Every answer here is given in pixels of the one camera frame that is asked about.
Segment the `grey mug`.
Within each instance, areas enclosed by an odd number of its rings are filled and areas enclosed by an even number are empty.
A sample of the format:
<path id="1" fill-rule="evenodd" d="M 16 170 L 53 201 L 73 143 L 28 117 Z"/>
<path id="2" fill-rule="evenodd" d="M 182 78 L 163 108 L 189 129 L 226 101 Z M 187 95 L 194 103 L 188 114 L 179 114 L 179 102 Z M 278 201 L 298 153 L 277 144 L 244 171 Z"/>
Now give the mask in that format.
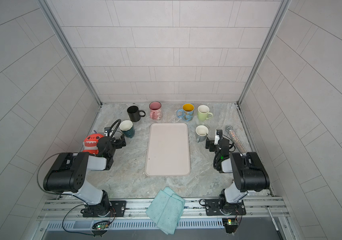
<path id="1" fill-rule="evenodd" d="M 199 125 L 196 127 L 196 139 L 197 142 L 204 142 L 209 134 L 209 129 L 204 125 Z"/>

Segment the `dark green mug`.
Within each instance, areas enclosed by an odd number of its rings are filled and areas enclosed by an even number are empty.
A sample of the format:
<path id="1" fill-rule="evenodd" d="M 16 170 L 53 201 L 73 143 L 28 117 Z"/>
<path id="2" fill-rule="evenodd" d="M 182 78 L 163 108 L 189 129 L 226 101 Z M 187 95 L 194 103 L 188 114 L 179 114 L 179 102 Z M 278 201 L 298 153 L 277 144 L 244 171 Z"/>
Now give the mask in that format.
<path id="1" fill-rule="evenodd" d="M 135 136 L 135 128 L 132 121 L 122 121 L 119 125 L 119 128 L 127 138 L 132 139 Z"/>

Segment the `light green mug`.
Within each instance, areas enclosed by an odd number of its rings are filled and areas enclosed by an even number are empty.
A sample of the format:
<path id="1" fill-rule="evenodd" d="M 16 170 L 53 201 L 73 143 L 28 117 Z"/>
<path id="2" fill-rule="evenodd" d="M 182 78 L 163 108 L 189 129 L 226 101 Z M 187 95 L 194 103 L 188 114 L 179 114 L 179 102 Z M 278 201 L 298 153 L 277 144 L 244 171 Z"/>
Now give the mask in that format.
<path id="1" fill-rule="evenodd" d="M 209 120 L 213 117 L 213 113 L 210 112 L 210 108 L 206 105 L 200 105 L 198 107 L 198 119 L 201 122 Z"/>

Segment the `black mug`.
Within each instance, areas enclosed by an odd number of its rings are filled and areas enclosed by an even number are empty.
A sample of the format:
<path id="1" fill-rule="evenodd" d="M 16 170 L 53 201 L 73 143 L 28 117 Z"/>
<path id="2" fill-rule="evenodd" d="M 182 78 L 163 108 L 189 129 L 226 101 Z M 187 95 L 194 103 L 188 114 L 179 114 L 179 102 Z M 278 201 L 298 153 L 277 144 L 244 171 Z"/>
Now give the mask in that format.
<path id="1" fill-rule="evenodd" d="M 143 110 L 139 110 L 137 106 L 128 107 L 127 113 L 130 118 L 130 121 L 132 122 L 138 122 L 141 120 L 141 118 L 146 116 L 146 112 Z"/>

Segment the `blue butterfly mug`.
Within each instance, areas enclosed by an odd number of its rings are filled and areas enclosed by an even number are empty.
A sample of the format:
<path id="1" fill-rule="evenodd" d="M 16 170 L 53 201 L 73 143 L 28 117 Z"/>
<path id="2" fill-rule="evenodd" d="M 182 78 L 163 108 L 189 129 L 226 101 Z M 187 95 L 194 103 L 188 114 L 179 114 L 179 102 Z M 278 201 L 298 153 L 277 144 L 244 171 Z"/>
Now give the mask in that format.
<path id="1" fill-rule="evenodd" d="M 195 107 L 192 104 L 184 104 L 183 107 L 177 110 L 177 117 L 184 121 L 191 121 L 194 116 Z"/>

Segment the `pink ghost mug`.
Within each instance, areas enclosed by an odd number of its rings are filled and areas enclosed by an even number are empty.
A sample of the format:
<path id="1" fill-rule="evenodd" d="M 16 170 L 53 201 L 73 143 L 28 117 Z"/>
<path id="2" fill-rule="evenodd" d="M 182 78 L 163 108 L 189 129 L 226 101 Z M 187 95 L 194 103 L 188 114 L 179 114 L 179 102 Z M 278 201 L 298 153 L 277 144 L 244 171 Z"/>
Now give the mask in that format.
<path id="1" fill-rule="evenodd" d="M 160 102 L 154 101 L 149 104 L 150 108 L 150 118 L 153 120 L 160 120 L 163 116 L 162 114 L 162 104 Z"/>

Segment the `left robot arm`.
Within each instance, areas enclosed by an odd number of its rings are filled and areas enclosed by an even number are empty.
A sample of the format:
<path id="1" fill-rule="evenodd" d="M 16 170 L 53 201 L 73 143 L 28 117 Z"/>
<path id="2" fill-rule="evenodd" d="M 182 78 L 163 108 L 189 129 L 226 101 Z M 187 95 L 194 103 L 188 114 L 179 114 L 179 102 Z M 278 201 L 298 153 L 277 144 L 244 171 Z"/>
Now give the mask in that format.
<path id="1" fill-rule="evenodd" d="M 123 217 L 126 201 L 110 201 L 108 193 L 86 180 L 89 171 L 108 171 L 117 149 L 126 146 L 125 136 L 119 138 L 92 134 L 83 141 L 79 153 L 60 153 L 43 180 L 47 192 L 70 195 L 84 202 L 84 218 Z"/>

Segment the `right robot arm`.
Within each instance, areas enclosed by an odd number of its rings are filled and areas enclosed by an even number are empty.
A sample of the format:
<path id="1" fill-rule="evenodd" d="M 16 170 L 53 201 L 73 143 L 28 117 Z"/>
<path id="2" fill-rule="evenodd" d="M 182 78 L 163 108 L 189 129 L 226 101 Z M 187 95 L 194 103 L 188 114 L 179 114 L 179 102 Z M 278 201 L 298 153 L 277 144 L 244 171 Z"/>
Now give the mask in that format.
<path id="1" fill-rule="evenodd" d="M 206 139 L 206 149 L 214 152 L 213 167 L 233 175 L 231 185 L 221 191 L 218 200 L 205 200 L 208 216 L 242 216 L 246 214 L 243 199 L 249 192 L 260 192 L 270 186 L 270 179 L 257 153 L 230 152 L 228 139 Z"/>

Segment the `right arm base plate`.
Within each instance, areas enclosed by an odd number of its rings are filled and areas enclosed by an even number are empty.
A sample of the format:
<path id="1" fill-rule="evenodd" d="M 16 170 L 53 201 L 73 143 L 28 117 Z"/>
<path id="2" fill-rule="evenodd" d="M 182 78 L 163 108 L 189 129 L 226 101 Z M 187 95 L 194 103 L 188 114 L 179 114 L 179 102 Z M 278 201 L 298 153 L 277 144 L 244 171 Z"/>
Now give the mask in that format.
<path id="1" fill-rule="evenodd" d="M 244 202 L 238 204 L 221 204 L 219 200 L 205 199 L 207 216 L 244 216 L 247 214 Z"/>

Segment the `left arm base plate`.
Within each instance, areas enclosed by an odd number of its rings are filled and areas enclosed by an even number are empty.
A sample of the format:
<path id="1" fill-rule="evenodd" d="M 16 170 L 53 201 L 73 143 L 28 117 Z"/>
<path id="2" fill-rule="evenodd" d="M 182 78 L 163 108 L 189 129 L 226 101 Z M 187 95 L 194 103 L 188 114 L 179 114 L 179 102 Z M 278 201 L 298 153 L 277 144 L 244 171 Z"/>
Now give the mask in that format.
<path id="1" fill-rule="evenodd" d="M 81 210 L 81 214 L 84 218 L 123 217 L 126 203 L 126 201 L 107 201 L 97 205 L 86 205 Z"/>

